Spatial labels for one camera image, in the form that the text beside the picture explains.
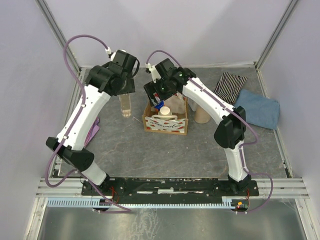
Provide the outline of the clear yellow liquid bottle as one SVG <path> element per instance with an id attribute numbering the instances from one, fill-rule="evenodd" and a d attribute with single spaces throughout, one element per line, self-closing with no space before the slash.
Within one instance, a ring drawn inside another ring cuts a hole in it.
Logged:
<path id="1" fill-rule="evenodd" d="M 129 118 L 132 115 L 131 96 L 129 93 L 118 96 L 120 101 L 120 110 L 122 116 Z"/>

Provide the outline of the beige pump bottle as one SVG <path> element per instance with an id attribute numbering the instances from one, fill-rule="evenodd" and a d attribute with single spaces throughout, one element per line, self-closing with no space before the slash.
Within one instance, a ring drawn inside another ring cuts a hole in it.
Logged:
<path id="1" fill-rule="evenodd" d="M 198 124 L 206 124 L 211 120 L 211 116 L 199 105 L 196 108 L 194 121 Z"/>

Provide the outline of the orange bottle blue pump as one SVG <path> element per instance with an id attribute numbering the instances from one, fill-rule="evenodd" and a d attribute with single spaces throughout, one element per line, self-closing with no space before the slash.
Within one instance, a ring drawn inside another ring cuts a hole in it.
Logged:
<path id="1" fill-rule="evenodd" d="M 156 112 L 159 112 L 160 109 L 161 109 L 162 107 L 164 107 L 164 106 L 165 106 L 165 104 L 164 104 L 164 101 L 162 100 L 162 101 L 160 101 L 157 105 L 154 106 L 154 109 L 155 109 Z"/>

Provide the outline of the striped cloth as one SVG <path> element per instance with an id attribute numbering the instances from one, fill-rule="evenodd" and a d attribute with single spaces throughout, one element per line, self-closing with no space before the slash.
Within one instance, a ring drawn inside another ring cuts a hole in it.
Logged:
<path id="1" fill-rule="evenodd" d="M 214 94 L 230 105 L 234 105 L 247 81 L 247 77 L 224 72 L 218 81 Z"/>

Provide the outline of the pink printed cloth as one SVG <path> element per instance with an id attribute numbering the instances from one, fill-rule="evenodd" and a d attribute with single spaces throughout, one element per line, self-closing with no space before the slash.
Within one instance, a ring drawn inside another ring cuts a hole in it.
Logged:
<path id="1" fill-rule="evenodd" d="M 88 134 L 87 134 L 87 137 L 86 137 L 85 142 L 84 142 L 84 146 L 85 147 L 90 143 L 90 141 L 94 138 L 94 136 L 100 130 L 99 123 L 100 123 L 100 118 L 97 117 L 95 119 L 94 123 L 92 124 Z"/>

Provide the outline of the blue towel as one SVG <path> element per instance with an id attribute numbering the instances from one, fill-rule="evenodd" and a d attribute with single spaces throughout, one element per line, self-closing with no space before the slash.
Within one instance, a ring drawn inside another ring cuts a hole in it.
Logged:
<path id="1" fill-rule="evenodd" d="M 271 130 L 277 129 L 280 114 L 280 104 L 277 100 L 243 89 L 234 106 L 244 108 L 248 124 Z"/>

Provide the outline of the green bottle cream cap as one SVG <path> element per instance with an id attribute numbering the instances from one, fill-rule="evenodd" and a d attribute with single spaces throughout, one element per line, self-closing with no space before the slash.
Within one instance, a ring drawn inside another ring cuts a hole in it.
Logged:
<path id="1" fill-rule="evenodd" d="M 162 106 L 159 111 L 158 111 L 158 114 L 160 116 L 171 116 L 172 115 L 172 111 L 169 107 L 167 106 Z"/>

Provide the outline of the white bottle black cap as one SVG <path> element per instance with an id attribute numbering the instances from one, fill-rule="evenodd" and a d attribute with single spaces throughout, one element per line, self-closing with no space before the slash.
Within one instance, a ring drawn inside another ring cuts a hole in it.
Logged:
<path id="1" fill-rule="evenodd" d="M 188 98 L 188 105 L 193 112 L 197 110 L 198 104 L 191 98 Z"/>

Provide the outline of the watermelon print canvas bag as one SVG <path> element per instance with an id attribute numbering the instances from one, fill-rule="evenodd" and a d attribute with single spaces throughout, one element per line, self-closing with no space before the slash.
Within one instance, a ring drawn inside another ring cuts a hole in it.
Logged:
<path id="1" fill-rule="evenodd" d="M 176 113 L 172 111 L 172 108 L 168 106 L 168 114 L 161 114 L 148 102 L 143 115 L 142 123 L 146 132 L 182 135 L 186 136 L 188 132 L 188 98 L 187 97 L 176 97 L 177 100 L 183 101 L 183 112 Z"/>

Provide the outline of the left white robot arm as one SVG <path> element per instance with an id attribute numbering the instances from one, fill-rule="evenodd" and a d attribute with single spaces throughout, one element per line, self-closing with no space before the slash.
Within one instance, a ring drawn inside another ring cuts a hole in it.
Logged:
<path id="1" fill-rule="evenodd" d="M 117 50 L 109 62 L 94 66 L 67 124 L 56 137 L 49 137 L 45 143 L 55 155 L 91 181 L 93 190 L 99 195 L 110 191 L 110 177 L 97 165 L 95 155 L 86 150 L 85 141 L 98 114 L 111 97 L 135 92 L 134 76 L 139 65 L 135 56 Z"/>

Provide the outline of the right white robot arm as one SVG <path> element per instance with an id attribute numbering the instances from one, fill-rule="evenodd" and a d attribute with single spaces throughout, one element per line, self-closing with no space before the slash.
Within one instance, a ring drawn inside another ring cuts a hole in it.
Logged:
<path id="1" fill-rule="evenodd" d="M 204 109 L 217 124 L 213 135 L 224 148 L 228 163 L 229 191 L 236 196 L 247 190 L 250 180 L 242 148 L 246 131 L 243 107 L 233 107 L 209 90 L 189 68 L 177 67 L 166 58 L 156 65 L 145 64 L 152 80 L 144 85 L 150 105 L 156 107 L 180 93 Z"/>

